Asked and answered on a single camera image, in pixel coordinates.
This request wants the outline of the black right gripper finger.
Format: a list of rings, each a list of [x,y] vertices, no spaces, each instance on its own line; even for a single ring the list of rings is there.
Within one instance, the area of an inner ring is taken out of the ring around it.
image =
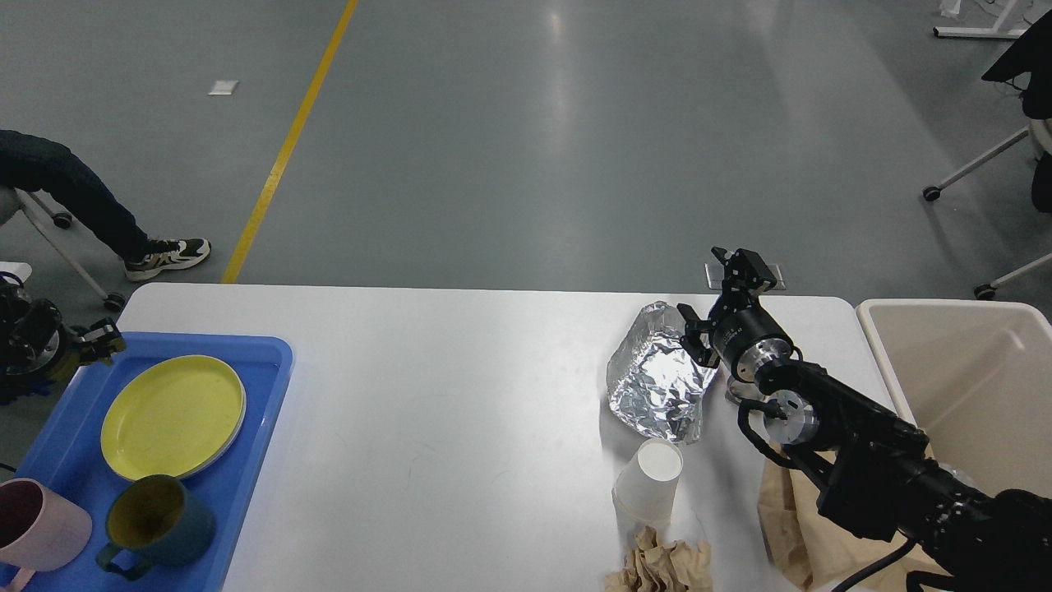
[[[713,322],[703,320],[694,307],[686,303],[677,303],[676,310],[684,322],[683,335],[680,339],[681,348],[701,368],[719,368],[720,354],[708,344],[708,336],[713,330]]]
[[[749,307],[763,293],[778,285],[778,277],[758,252],[737,248],[711,247],[722,267],[719,303],[728,307]]]

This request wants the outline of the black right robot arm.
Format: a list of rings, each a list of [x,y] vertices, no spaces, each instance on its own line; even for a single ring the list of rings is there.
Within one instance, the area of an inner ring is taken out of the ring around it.
[[[1020,488],[995,496],[957,479],[925,453],[929,438],[801,356],[760,295],[777,277],[758,252],[714,247],[721,293],[707,317],[679,304],[681,346],[706,368],[758,389],[739,401],[737,426],[767,460],[818,488],[818,513],[858,539],[905,543],[838,581],[879,573],[913,548],[942,573],[910,571],[909,591],[1040,591],[1050,588],[1050,501]]]

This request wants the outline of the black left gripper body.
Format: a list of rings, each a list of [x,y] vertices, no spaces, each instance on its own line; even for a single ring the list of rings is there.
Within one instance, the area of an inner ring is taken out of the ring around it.
[[[68,382],[80,367],[74,333],[52,301],[38,298],[21,318],[21,380],[50,387]]]

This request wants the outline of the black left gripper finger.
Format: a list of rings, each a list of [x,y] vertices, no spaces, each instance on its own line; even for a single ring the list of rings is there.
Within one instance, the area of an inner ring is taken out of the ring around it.
[[[112,363],[113,356],[127,349],[127,342],[112,318],[92,326],[69,327],[69,349],[79,363]]]

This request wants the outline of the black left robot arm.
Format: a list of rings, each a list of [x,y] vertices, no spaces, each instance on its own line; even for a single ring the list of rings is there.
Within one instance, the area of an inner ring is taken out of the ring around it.
[[[93,326],[67,326],[55,304],[31,298],[18,275],[2,273],[1,405],[47,395],[79,368],[113,362],[127,342],[106,317]]]

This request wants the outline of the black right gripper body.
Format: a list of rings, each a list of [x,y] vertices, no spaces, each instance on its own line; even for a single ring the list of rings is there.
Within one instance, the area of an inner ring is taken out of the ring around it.
[[[740,382],[755,383],[763,368],[790,359],[792,339],[756,298],[719,298],[710,308],[708,342],[713,356]]]

